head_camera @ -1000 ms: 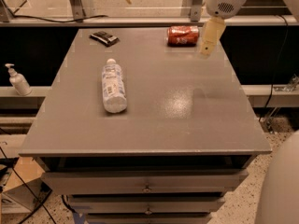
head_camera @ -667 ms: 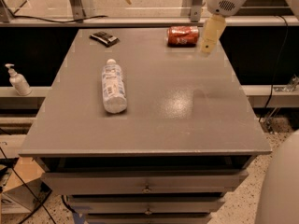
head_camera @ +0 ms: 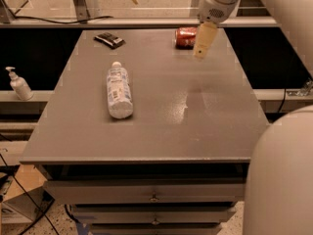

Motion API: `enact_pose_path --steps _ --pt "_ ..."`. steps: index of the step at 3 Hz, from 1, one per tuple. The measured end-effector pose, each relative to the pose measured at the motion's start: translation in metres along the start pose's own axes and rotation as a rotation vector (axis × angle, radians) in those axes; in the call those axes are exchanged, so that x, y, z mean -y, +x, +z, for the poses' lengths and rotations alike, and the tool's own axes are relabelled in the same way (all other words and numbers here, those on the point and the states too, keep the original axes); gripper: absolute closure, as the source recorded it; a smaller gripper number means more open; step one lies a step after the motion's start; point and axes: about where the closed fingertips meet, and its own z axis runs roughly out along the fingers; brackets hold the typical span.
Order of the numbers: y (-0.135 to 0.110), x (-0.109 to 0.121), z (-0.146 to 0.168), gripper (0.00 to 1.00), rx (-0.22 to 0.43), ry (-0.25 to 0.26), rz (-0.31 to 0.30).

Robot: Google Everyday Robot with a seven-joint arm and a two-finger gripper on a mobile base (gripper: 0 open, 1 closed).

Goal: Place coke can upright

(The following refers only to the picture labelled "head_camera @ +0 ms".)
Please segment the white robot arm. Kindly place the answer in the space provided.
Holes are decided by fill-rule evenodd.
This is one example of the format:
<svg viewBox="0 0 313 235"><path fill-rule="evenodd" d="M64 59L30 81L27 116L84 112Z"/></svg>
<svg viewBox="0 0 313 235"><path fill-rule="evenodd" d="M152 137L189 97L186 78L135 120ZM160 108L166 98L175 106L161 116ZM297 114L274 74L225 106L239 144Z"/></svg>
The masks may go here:
<svg viewBox="0 0 313 235"><path fill-rule="evenodd" d="M261 0L308 71L313 0ZM203 57L238 0L200 0L194 54ZM257 141L246 179L243 235L313 235L313 107L290 112Z"/></svg>

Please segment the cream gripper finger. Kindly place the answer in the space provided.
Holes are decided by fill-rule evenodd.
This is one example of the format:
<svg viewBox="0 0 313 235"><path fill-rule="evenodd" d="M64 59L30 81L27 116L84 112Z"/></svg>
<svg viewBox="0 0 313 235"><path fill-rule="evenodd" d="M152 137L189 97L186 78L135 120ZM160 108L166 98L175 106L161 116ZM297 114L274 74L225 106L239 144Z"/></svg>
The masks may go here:
<svg viewBox="0 0 313 235"><path fill-rule="evenodd" d="M217 34L218 28L215 23L202 23L197 30L193 55L198 59L204 59Z"/></svg>

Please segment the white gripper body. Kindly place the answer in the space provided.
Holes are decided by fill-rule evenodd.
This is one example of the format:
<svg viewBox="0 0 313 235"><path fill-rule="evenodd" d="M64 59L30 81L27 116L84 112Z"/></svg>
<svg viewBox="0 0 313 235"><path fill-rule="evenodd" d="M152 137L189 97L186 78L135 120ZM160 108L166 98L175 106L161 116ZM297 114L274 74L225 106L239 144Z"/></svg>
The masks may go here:
<svg viewBox="0 0 313 235"><path fill-rule="evenodd" d="M201 23L225 22L233 13L239 0L199 0L199 20Z"/></svg>

